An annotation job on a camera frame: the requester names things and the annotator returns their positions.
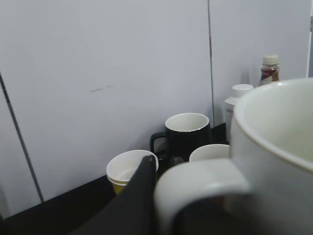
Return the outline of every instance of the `white cup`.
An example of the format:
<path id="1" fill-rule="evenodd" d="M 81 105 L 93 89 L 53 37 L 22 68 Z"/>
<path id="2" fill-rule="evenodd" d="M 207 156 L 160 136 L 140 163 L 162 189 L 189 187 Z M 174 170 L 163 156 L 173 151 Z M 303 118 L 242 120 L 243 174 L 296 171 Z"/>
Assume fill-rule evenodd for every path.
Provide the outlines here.
<path id="1" fill-rule="evenodd" d="M 132 150 L 121 153 L 114 157 L 107 165 L 107 177 L 112 183 L 114 192 L 119 194 L 131 180 L 141 160 L 145 156 L 154 156 L 156 159 L 156 170 L 158 169 L 157 156 L 147 150 Z"/>
<path id="2" fill-rule="evenodd" d="M 231 126 L 230 159 L 180 164 L 159 179 L 161 234 L 170 232 L 186 205 L 226 196 L 227 210 L 261 234 L 312 235 L 312 101 L 311 78 L 271 83 L 242 97 Z"/>
<path id="3" fill-rule="evenodd" d="M 190 154 L 189 161 L 229 158 L 229 145 L 208 144 L 197 148 Z"/>

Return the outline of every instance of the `panel seam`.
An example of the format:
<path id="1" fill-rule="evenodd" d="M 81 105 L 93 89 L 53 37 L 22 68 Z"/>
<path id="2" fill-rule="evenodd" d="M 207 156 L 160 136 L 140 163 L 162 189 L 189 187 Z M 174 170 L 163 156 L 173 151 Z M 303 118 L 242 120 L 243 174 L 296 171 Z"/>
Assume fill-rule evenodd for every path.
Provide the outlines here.
<path id="1" fill-rule="evenodd" d="M 20 143 L 21 143 L 21 146 L 22 146 L 22 150 L 23 150 L 23 153 L 25 155 L 26 162 L 27 162 L 28 168 L 30 170 L 31 176 L 33 178 L 33 181 L 34 181 L 37 193 L 39 195 L 41 203 L 43 203 L 43 202 L 45 202 L 45 200 L 44 200 L 43 194 L 41 192 L 41 189 L 40 189 L 40 186 L 39 186 L 39 183 L 38 183 L 38 179 L 37 179 L 34 167 L 33 167 L 32 163 L 31 163 L 31 160 L 30 160 L 27 148 L 26 148 L 26 144 L 24 142 L 24 139 L 23 139 L 23 136 L 22 136 L 19 124 L 18 124 L 16 116 L 14 114 L 14 110 L 13 110 L 13 107 L 12 107 L 9 95 L 7 93 L 7 90 L 6 90 L 6 87 L 5 87 L 5 84 L 4 84 L 4 80 L 2 78 L 1 73 L 0 73 L 0 84 L 1 84 L 1 88 L 2 88 L 3 94 L 4 94 L 5 102 L 6 102 L 7 106 L 8 106 L 11 118 L 13 120 L 13 124 L 14 124 L 15 130 L 16 130 L 16 132 L 18 134 L 18 138 L 20 140 Z"/>
<path id="2" fill-rule="evenodd" d="M 212 112 L 213 127 L 215 127 L 215 107 L 214 107 L 214 89 L 213 89 L 213 62 L 212 62 L 212 36 L 211 36 L 211 14 L 210 0 L 207 0 L 208 30 L 209 30 L 209 50 L 210 50 L 210 76 L 211 76 L 211 96 L 212 96 Z"/>

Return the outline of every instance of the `white bottle cap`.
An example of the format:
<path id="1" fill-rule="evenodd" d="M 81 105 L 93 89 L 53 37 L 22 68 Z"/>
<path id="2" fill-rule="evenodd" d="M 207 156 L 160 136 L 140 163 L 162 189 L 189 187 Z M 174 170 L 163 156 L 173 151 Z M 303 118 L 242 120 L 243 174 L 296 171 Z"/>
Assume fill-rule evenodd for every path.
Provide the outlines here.
<path id="1" fill-rule="evenodd" d="M 253 86 L 250 84 L 239 84 L 232 87 L 233 89 L 233 97 L 234 98 L 240 98 L 244 94 L 248 93 L 253 89 Z"/>
<path id="2" fill-rule="evenodd" d="M 277 65 L 279 63 L 278 55 L 264 55 L 263 64 L 264 65 Z"/>

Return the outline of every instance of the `plastic bottle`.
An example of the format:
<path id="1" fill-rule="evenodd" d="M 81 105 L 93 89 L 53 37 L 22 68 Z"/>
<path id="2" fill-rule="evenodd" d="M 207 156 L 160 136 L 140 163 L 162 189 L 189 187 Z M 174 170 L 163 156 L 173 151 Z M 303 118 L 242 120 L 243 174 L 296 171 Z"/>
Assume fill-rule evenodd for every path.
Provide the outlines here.
<path id="1" fill-rule="evenodd" d="M 239 84 L 232 87 L 233 95 L 225 100 L 225 120 L 226 120 L 226 140 L 230 140 L 230 126 L 231 119 L 234 113 L 234 107 L 238 100 L 246 93 L 253 89 L 253 86 L 250 84 Z"/>
<path id="2" fill-rule="evenodd" d="M 263 56 L 263 67 L 261 68 L 262 76 L 259 86 L 279 81 L 279 58 L 278 55 Z"/>

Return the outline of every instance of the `paper cup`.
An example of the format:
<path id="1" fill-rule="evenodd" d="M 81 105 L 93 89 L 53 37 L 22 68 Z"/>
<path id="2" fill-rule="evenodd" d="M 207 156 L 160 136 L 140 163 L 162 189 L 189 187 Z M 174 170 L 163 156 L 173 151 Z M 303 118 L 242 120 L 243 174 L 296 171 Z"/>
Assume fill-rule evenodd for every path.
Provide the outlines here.
<path id="1" fill-rule="evenodd" d="M 132 150 L 113 158 L 107 165 L 108 180 L 112 183 L 116 194 L 119 194 L 126 186 L 145 156 L 154 156 L 156 170 L 158 169 L 157 156 L 147 150 Z"/>
<path id="2" fill-rule="evenodd" d="M 113 190 L 114 190 L 116 195 L 118 195 L 124 189 L 124 187 L 127 185 L 127 184 L 117 183 L 117 182 L 113 181 L 112 179 L 110 179 L 109 176 L 108 176 L 108 180 L 112 183 Z"/>
<path id="3" fill-rule="evenodd" d="M 189 157 L 190 162 L 208 159 L 229 158 L 229 145 L 209 144 L 197 148 Z"/>

